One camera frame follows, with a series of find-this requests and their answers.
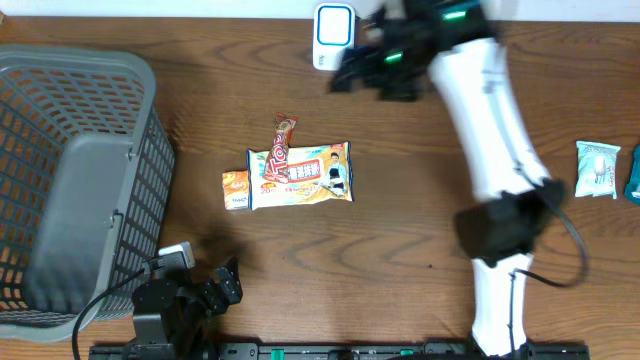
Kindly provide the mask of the large beige snack bag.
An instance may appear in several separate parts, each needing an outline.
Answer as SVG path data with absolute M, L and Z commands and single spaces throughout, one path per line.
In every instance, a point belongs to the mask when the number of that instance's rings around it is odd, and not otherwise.
M 287 183 L 264 178 L 268 151 L 247 151 L 249 208 L 311 205 L 327 200 L 354 201 L 352 144 L 290 148 Z

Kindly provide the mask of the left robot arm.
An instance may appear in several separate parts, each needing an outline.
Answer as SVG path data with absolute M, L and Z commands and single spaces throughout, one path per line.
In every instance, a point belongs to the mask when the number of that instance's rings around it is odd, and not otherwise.
M 206 338 L 207 320 L 241 302 L 238 259 L 215 269 L 216 277 L 195 283 L 185 256 L 160 255 L 145 265 L 150 280 L 132 294 L 135 338 L 123 359 L 217 359 L 217 346 Z

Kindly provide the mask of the red brown candy bar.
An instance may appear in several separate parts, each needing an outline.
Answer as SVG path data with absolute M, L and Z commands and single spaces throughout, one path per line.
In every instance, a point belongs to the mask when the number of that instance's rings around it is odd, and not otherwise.
M 284 113 L 275 115 L 275 137 L 273 146 L 265 160 L 263 178 L 267 181 L 287 184 L 289 182 L 289 143 L 298 122 L 295 116 Z

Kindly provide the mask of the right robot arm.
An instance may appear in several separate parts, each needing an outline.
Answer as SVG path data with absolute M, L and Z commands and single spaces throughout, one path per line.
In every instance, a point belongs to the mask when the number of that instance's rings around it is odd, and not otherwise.
M 506 49 L 477 1 L 385 1 L 366 36 L 366 45 L 345 51 L 329 88 L 348 92 L 362 81 L 384 100 L 412 102 L 419 77 L 428 77 L 451 116 L 476 201 L 455 218 L 474 273 L 471 337 L 484 356 L 516 356 L 527 342 L 525 277 L 534 241 L 563 186 L 529 139 Z

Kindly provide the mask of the small orange snack box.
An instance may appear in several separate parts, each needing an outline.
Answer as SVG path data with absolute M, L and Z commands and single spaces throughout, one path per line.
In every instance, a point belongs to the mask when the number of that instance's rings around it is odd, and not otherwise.
M 239 210 L 249 207 L 250 180 L 247 170 L 223 173 L 222 186 L 226 210 Z

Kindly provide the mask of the teal blue snack packet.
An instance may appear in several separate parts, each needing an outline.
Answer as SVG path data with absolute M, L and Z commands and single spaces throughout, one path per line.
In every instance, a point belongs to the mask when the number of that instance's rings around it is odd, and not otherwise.
M 631 203 L 640 205 L 640 146 L 637 146 L 633 152 L 633 164 L 631 168 L 629 182 L 624 189 L 624 197 Z

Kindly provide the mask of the teal wet wipes pack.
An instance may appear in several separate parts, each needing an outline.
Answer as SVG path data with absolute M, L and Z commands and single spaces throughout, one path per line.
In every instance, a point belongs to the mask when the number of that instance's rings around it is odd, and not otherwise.
M 611 195 L 617 198 L 616 162 L 620 146 L 577 141 L 578 179 L 576 197 Z

